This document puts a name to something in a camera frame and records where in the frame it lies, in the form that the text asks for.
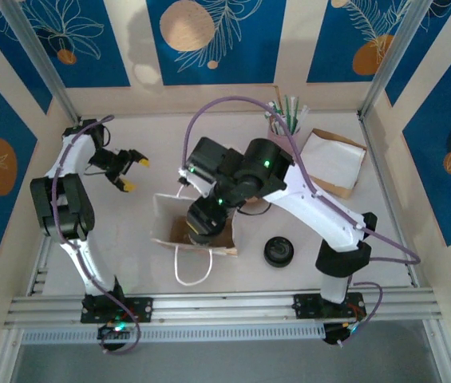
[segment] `white table surface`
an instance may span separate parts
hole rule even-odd
[[[177,169],[181,162],[184,132],[190,119],[190,115],[121,117],[107,124],[112,133],[109,149],[135,148],[150,159],[150,168],[134,164],[125,177],[138,185],[134,192],[119,192],[104,176],[84,178],[96,214],[94,233],[97,245],[125,292],[156,294],[319,288],[321,274],[315,268],[315,258],[322,239],[294,216],[275,206],[261,216],[238,217],[235,221],[235,229],[239,231],[239,240],[236,241],[238,257],[216,255],[212,272],[205,282],[185,287],[175,280],[173,251],[149,238],[154,220],[152,196],[154,193],[176,194],[179,188]],[[312,128],[364,143],[354,113],[310,115],[298,139],[300,148]],[[266,134],[267,123],[262,113],[208,113],[197,121],[188,153],[204,135],[243,152],[250,140]],[[193,190],[184,193],[197,196]],[[378,216],[377,231],[392,239],[397,238],[369,153],[352,196],[341,202],[359,213],[372,211]],[[287,237],[295,247],[292,262],[281,269],[269,266],[263,258],[264,244],[276,235]],[[402,257],[400,251],[374,238],[367,239],[367,242],[372,246],[372,256]],[[200,279],[208,268],[205,254],[181,252],[179,262],[180,277],[187,282]],[[393,263],[371,263],[355,273],[353,281],[410,286],[406,268]],[[69,256],[60,247],[51,246],[43,294],[83,293],[83,282]]]

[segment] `gray floor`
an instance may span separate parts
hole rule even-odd
[[[344,349],[319,340],[165,343],[121,357],[97,345],[22,347],[17,383],[435,382],[420,322],[375,322]]]

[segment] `round black cap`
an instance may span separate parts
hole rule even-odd
[[[289,239],[274,237],[266,242],[264,258],[273,267],[285,267],[291,263],[295,249]]]

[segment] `cardboard box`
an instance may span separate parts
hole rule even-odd
[[[338,142],[342,142],[344,144],[349,144],[349,145],[351,145],[353,147],[356,147],[356,148],[363,149],[365,151],[364,155],[363,155],[363,158],[361,159],[361,164],[363,164],[363,161],[366,158],[365,154],[367,152],[367,147],[365,147],[363,145],[360,145],[360,144],[350,140],[349,138],[345,138],[343,136],[340,136],[339,134],[326,132],[326,131],[321,130],[321,129],[316,129],[316,128],[313,129],[312,132],[311,132],[311,135],[312,134],[315,134],[317,137],[320,137],[320,138],[322,138],[324,140],[338,141]],[[304,151],[305,151],[305,148],[303,148],[303,150],[302,150],[302,157],[303,157],[303,161],[305,162]],[[338,186],[336,184],[332,184],[332,183],[327,182],[325,180],[321,180],[321,179],[319,179],[317,177],[312,176],[311,174],[309,174],[309,176],[322,189],[324,189],[327,192],[332,193],[332,194],[334,194],[334,195],[336,195],[338,197],[344,198],[344,199],[347,199],[347,198],[349,198],[351,196],[351,193],[353,192],[354,185],[358,181],[358,174],[357,174],[356,175],[357,179],[354,181],[353,186],[351,188],[345,188],[345,187],[342,187],[342,186]]]
[[[163,247],[191,251],[213,250],[214,255],[233,255],[238,252],[234,244],[234,218],[227,219],[225,229],[209,247],[194,245],[189,238],[191,230],[186,224],[186,213],[194,199],[175,195],[155,194],[154,214],[156,216],[151,230],[151,240]]]

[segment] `bag handle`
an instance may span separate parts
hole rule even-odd
[[[208,276],[211,274],[211,269],[212,269],[212,249],[209,249],[209,268],[208,268],[208,271],[206,272],[206,275],[202,279],[199,279],[198,281],[195,281],[195,282],[185,282],[185,281],[182,281],[179,278],[179,267],[177,265],[177,263],[178,263],[177,262],[178,254],[179,254],[179,245],[176,246],[176,251],[175,251],[175,254],[174,254],[174,274],[176,275],[177,282],[180,283],[181,285],[183,285],[183,286],[195,286],[195,285],[198,285],[199,283],[202,283],[203,281],[205,281],[208,278]]]

